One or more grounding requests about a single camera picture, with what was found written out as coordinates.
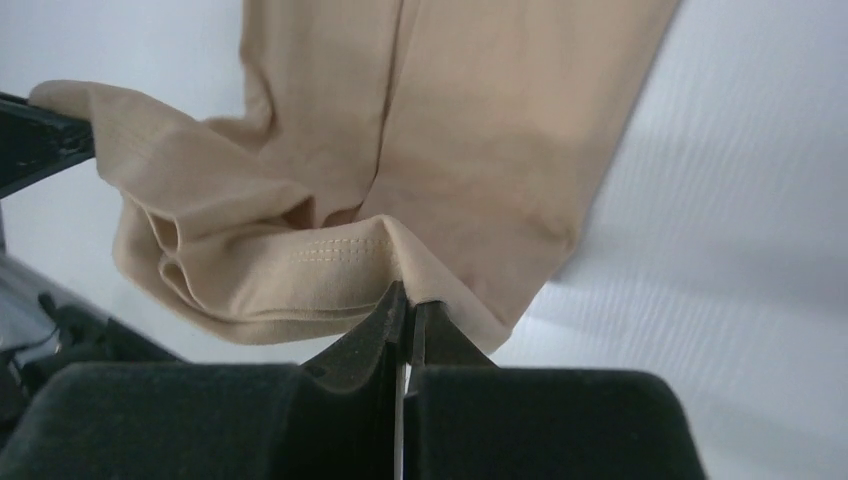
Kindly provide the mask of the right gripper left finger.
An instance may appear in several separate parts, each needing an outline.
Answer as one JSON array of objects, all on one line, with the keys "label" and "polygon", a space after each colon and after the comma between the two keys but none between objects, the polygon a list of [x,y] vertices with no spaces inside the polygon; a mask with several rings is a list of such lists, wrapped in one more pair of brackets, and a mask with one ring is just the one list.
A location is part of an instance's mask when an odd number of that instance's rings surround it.
[{"label": "right gripper left finger", "polygon": [[392,284],[296,364],[74,362],[1,453],[5,479],[394,479],[400,337]]}]

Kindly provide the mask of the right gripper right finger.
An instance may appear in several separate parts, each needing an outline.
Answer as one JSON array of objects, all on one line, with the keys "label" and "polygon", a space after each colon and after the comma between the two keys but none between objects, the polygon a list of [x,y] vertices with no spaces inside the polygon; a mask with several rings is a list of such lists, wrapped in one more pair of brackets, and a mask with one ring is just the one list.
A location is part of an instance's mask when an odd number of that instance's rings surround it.
[{"label": "right gripper right finger", "polygon": [[685,411],[635,370],[503,368],[419,305],[404,400],[407,479],[702,479]]}]

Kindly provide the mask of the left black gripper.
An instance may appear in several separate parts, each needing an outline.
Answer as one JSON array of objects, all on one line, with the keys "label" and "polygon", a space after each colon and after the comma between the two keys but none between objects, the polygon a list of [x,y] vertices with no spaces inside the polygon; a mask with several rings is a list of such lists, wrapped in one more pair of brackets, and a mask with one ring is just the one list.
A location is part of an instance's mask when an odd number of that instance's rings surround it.
[{"label": "left black gripper", "polygon": [[1,94],[1,196],[95,157],[89,122]]}]

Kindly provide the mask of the beige t shirt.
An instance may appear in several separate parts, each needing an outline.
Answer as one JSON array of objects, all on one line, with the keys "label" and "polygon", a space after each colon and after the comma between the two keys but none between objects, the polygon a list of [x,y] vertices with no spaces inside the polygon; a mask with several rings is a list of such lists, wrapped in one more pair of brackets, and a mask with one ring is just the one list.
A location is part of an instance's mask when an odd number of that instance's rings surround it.
[{"label": "beige t shirt", "polygon": [[401,282],[492,352],[573,252],[674,1],[247,1],[245,113],[37,85],[88,120],[119,271],[240,344],[350,330]]}]

